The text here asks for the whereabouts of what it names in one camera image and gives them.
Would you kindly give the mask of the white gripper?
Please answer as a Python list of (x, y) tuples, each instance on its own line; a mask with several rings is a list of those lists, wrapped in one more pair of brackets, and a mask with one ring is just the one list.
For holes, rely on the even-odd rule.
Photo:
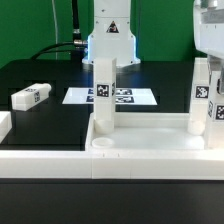
[[(208, 56), (213, 69), (224, 69), (224, 0), (194, 0), (193, 28), (196, 49)], [(224, 95), (224, 71), (217, 92)]]

